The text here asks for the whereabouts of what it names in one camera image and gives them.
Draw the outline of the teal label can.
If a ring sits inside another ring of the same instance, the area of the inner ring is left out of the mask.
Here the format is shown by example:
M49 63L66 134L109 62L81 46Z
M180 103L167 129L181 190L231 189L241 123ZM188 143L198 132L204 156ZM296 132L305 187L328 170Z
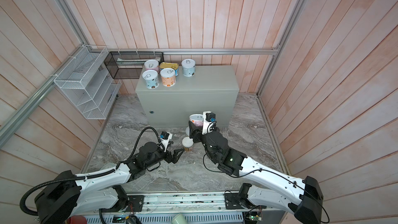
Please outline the teal label can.
M154 89L157 88L160 84L159 82L159 74L156 70L146 70L142 74L142 78L145 81L146 88Z

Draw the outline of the red label can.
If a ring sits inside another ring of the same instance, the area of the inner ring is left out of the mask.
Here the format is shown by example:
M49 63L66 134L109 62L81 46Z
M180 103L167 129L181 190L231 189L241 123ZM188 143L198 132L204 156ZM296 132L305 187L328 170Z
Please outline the red label can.
M202 127L204 124L204 118L202 114L192 114L189 116L190 122L197 127Z

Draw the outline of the orange label pull-tab can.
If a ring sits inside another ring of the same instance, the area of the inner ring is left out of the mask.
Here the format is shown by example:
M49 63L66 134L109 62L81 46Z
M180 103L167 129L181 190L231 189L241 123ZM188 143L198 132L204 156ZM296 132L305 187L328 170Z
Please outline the orange label pull-tab can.
M172 68L164 68L160 71L162 84L165 87L172 87L176 84L175 70Z

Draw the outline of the pink label can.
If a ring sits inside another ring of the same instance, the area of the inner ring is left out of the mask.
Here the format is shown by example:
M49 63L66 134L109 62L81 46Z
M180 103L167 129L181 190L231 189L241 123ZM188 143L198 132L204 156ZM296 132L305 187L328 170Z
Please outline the pink label can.
M160 72L159 62L158 62L157 60L147 60L147 61L144 63L144 67L145 67L145 69L146 69L147 71L148 71L148 70L154 70L154 71L156 71L157 73Z

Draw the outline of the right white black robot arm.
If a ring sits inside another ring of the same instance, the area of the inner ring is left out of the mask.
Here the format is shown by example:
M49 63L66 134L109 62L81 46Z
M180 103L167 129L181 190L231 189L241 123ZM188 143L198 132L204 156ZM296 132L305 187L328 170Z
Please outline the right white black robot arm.
M198 127L190 122L189 129L190 138L202 143L206 156L219 172L258 183L242 184L237 195L240 205L248 209L273 207L291 213L303 224L322 223L323 194L315 178L293 177L262 165L231 148L214 123Z

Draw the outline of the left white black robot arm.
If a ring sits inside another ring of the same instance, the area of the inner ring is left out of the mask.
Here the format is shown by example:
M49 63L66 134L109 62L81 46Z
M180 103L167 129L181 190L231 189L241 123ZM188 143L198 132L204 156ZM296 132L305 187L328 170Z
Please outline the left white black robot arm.
M39 220L42 224L61 224L78 213L115 205L123 209L127 201L123 184L143 176L161 161L177 163L183 152L182 148L169 151L162 144L148 142L111 169L77 175L65 171L39 185L41 192L34 199Z

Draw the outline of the small orange can white lid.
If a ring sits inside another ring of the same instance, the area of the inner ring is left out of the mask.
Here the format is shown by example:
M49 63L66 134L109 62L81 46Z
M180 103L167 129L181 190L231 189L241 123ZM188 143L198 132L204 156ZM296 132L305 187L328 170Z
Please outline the small orange can white lid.
M193 144L194 144L193 139L191 139L189 137L185 137L182 140L182 145L183 145L183 148L184 148L185 152L191 151L192 147L193 147Z

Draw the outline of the blue label can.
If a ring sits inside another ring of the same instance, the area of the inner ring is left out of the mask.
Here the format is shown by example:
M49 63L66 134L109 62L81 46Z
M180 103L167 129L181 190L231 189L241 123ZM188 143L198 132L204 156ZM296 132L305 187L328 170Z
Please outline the blue label can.
M192 77L195 75L196 62L192 59L185 59L181 62L183 75L185 77Z

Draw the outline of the gold rectangular tin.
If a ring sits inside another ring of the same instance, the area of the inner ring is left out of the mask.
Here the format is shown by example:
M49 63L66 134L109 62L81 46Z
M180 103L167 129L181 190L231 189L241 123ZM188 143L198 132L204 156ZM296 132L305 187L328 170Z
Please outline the gold rectangular tin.
M175 76L178 76L179 74L179 65L178 63L167 63L167 62L162 62L159 65L160 70L166 69L166 68L172 68L175 71Z

